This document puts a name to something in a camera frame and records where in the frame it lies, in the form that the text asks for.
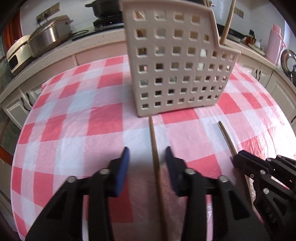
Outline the brown wooden chopstick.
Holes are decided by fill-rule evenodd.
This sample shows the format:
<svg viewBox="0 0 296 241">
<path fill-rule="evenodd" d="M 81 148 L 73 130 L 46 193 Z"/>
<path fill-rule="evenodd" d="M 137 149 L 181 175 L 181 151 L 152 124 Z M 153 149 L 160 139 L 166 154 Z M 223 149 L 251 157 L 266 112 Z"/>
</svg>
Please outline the brown wooden chopstick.
<svg viewBox="0 0 296 241">
<path fill-rule="evenodd" d="M 219 126 L 225 140 L 226 140 L 226 143 L 230 149 L 231 155 L 234 158 L 234 156 L 237 154 L 235 146 L 234 146 L 231 138 L 229 137 L 229 134 L 227 133 L 227 131 L 221 121 L 218 121 L 218 126 Z M 250 188 L 248 185 L 248 180 L 246 179 L 245 175 L 243 173 L 241 173 L 240 171 L 236 170 L 236 174 L 239 177 L 239 180 L 241 181 L 241 184 L 243 186 L 243 192 L 244 192 L 246 200 L 248 201 L 248 203 L 250 205 L 252 205 L 251 191 L 250 191 Z"/>
<path fill-rule="evenodd" d="M 219 42 L 220 45 L 224 45 L 225 42 L 226 42 L 226 38 L 227 38 L 227 35 L 229 33 L 230 25 L 231 25 L 233 14 L 234 14 L 235 4 L 236 4 L 236 0 L 232 0 L 231 6 L 230 6 L 230 9 L 229 9 L 229 13 L 228 13 L 228 17 L 227 17 L 227 21 L 226 21 L 226 24 L 225 24 L 225 27 L 223 29 L 221 39 L 220 39 L 220 42 Z"/>
<path fill-rule="evenodd" d="M 162 240 L 168 241 L 169 240 L 168 226 L 166 222 L 166 214 L 165 214 L 164 201 L 162 196 L 162 187 L 161 187 L 160 170 L 159 170 L 160 168 L 159 155 L 157 150 L 157 142 L 156 142 L 156 136 L 154 132 L 154 123 L 153 123 L 152 116 L 149 116 L 149 132 L 151 136 L 154 176 L 155 176 L 157 197 L 158 197 L 158 203 L 159 203 L 159 219 L 160 219 L 160 225 L 161 225 L 161 236 L 162 236 Z"/>
</svg>

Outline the white kitchen counter cabinets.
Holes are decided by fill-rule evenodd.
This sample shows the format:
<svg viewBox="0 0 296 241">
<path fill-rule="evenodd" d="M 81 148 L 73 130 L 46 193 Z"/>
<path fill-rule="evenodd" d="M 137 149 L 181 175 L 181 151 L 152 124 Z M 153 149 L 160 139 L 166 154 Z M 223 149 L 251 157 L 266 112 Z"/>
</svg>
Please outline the white kitchen counter cabinets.
<svg viewBox="0 0 296 241">
<path fill-rule="evenodd" d="M 292 128 L 295 128 L 293 83 L 277 66 L 246 45 L 231 40 L 227 40 L 226 45 L 241 52 L 238 64 L 268 90 Z M 44 82 L 68 69 L 126 53 L 124 29 L 94 34 L 77 41 L 66 41 L 32 62 L 12 80 L 8 87 L 12 93 L 1 102 L 1 108 L 18 128 L 22 128 Z"/>
</svg>

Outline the round metal lid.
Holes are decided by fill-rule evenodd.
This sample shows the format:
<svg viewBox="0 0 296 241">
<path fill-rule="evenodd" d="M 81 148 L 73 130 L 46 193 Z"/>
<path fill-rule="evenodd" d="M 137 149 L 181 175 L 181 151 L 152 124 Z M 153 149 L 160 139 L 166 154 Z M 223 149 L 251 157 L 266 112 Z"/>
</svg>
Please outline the round metal lid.
<svg viewBox="0 0 296 241">
<path fill-rule="evenodd" d="M 280 63 L 284 74 L 293 82 L 295 79 L 295 53 L 285 49 L 281 53 Z"/>
</svg>

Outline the red white checkered tablecloth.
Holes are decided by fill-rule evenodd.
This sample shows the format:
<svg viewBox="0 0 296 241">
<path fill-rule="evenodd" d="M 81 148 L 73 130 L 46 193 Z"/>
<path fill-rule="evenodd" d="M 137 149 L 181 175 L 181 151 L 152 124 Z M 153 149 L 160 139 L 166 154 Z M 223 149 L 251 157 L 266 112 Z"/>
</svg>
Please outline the red white checkered tablecloth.
<svg viewBox="0 0 296 241">
<path fill-rule="evenodd" d="M 176 157 L 204 176 L 237 185 L 222 122 L 237 150 L 295 158 L 295 134 L 271 95 L 238 65 L 218 103 L 153 117 L 159 157 Z M 69 176 L 84 178 L 130 150 L 125 187 L 109 201 L 116 240 L 160 240 L 149 120 L 139 118 L 128 58 L 85 64 L 48 80 L 18 139 L 11 203 L 21 239 Z"/>
</svg>

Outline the white spoon in basket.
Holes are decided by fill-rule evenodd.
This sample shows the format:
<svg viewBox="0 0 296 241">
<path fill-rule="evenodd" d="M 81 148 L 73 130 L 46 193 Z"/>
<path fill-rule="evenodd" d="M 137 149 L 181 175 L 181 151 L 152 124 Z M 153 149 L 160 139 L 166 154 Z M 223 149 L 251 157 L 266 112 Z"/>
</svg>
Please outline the white spoon in basket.
<svg viewBox="0 0 296 241">
<path fill-rule="evenodd" d="M 197 65 L 197 70 L 198 71 L 202 71 L 204 69 L 206 58 L 207 58 L 207 50 L 206 49 L 201 49 L 200 57 L 199 57 L 199 63 Z"/>
</svg>

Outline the pink thermos bottle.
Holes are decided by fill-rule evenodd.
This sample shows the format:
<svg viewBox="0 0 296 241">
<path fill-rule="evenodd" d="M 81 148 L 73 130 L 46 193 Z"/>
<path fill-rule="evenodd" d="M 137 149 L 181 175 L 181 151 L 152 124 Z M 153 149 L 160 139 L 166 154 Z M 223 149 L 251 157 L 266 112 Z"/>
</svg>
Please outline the pink thermos bottle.
<svg viewBox="0 0 296 241">
<path fill-rule="evenodd" d="M 269 40 L 265 49 L 265 56 L 268 61 L 276 65 L 280 58 L 280 53 L 286 44 L 281 36 L 281 28 L 277 25 L 273 25 L 270 30 Z"/>
</svg>

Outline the tray with condiment jars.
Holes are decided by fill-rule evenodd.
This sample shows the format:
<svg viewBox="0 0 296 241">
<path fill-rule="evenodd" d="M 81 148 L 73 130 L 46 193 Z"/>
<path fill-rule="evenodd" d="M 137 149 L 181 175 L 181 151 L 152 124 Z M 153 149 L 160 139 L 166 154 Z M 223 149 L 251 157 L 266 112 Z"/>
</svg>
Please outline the tray with condiment jars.
<svg viewBox="0 0 296 241">
<path fill-rule="evenodd" d="M 246 35 L 242 40 L 241 43 L 246 45 L 247 47 L 251 48 L 255 52 L 259 53 L 260 55 L 264 56 L 265 53 L 262 50 L 262 45 L 260 41 L 257 41 L 255 38 L 255 33 L 253 30 L 249 30 L 248 35 Z"/>
</svg>

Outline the white perforated utensil basket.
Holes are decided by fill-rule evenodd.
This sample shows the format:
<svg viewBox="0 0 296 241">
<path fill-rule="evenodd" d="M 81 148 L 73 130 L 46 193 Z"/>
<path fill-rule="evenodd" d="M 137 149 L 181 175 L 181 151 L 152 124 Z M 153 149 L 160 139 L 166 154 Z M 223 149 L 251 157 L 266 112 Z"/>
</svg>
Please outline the white perforated utensil basket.
<svg viewBox="0 0 296 241">
<path fill-rule="evenodd" d="M 216 104 L 240 52 L 219 44 L 214 12 L 191 1 L 120 1 L 140 117 Z M 204 69 L 197 70 L 201 49 Z"/>
</svg>

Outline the cream toaster oven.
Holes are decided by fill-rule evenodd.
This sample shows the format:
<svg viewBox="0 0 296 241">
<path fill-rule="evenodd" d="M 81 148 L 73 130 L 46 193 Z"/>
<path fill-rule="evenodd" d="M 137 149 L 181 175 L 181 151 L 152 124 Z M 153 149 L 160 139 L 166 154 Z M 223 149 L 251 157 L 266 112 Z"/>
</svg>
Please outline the cream toaster oven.
<svg viewBox="0 0 296 241">
<path fill-rule="evenodd" d="M 30 35 L 25 35 L 14 42 L 6 53 L 9 69 L 12 75 L 18 75 L 33 60 L 28 45 Z"/>
</svg>

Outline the stainless steel rice cooker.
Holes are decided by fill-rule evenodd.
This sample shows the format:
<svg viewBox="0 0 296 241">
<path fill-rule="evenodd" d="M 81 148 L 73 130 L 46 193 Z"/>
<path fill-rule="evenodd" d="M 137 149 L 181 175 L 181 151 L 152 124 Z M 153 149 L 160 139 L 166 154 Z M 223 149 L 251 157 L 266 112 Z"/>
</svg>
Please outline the stainless steel rice cooker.
<svg viewBox="0 0 296 241">
<path fill-rule="evenodd" d="M 69 16 L 62 15 L 38 27 L 28 40 L 32 57 L 38 58 L 68 40 L 72 36 L 72 22 Z"/>
</svg>

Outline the red framed glass door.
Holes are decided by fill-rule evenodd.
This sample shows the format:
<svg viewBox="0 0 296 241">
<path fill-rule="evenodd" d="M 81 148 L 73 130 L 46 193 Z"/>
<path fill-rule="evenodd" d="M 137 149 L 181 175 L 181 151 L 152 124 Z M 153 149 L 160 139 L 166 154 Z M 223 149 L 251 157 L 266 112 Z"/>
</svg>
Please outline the red framed glass door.
<svg viewBox="0 0 296 241">
<path fill-rule="evenodd" d="M 12 44 L 20 37 L 22 37 L 21 15 L 18 10 L 8 20 L 6 26 L 1 29 L 1 102 L 12 93 L 8 87 L 15 78 L 9 69 L 6 54 Z M 4 164 L 12 165 L 20 132 L 17 125 L 1 108 L 1 162 Z"/>
</svg>

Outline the black gas stove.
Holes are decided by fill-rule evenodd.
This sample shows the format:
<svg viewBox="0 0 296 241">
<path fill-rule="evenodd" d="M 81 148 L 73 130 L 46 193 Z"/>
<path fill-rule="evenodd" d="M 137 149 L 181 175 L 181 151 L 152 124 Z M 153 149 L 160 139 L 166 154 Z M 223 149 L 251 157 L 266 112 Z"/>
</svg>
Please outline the black gas stove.
<svg viewBox="0 0 296 241">
<path fill-rule="evenodd" d="M 109 18 L 109 19 L 98 19 L 93 22 L 93 26 L 80 30 L 72 34 L 72 41 L 77 41 L 84 37 L 88 37 L 94 34 L 107 32 L 110 30 L 122 29 L 124 28 L 124 23 L 121 17 L 119 19 Z"/>
</svg>

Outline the black cast iron pot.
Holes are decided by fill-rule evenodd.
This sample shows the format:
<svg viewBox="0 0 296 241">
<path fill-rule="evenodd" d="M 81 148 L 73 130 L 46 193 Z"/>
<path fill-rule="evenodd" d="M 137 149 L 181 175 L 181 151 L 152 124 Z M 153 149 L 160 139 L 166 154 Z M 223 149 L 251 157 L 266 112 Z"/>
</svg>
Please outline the black cast iron pot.
<svg viewBox="0 0 296 241">
<path fill-rule="evenodd" d="M 86 8 L 92 8 L 97 18 L 109 18 L 121 14 L 118 0 L 97 0 L 85 5 Z"/>
</svg>

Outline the wall socket right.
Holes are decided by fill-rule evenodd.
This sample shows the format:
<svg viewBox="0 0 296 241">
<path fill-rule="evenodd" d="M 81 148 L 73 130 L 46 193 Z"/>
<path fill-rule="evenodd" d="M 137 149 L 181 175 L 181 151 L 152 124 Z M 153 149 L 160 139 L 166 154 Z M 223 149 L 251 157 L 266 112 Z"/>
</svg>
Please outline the wall socket right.
<svg viewBox="0 0 296 241">
<path fill-rule="evenodd" d="M 234 8 L 234 14 L 238 15 L 242 19 L 244 18 L 244 12 L 237 7 Z"/>
</svg>

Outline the wall power outlet strip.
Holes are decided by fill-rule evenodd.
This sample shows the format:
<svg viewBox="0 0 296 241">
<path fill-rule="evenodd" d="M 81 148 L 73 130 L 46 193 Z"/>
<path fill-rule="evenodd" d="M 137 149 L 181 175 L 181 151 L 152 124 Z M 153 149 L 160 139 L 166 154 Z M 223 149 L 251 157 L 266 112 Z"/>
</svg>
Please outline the wall power outlet strip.
<svg viewBox="0 0 296 241">
<path fill-rule="evenodd" d="M 43 11 L 36 17 L 37 24 L 40 24 L 42 21 L 47 20 L 50 16 L 60 11 L 60 3 L 52 5 L 50 8 Z"/>
</svg>

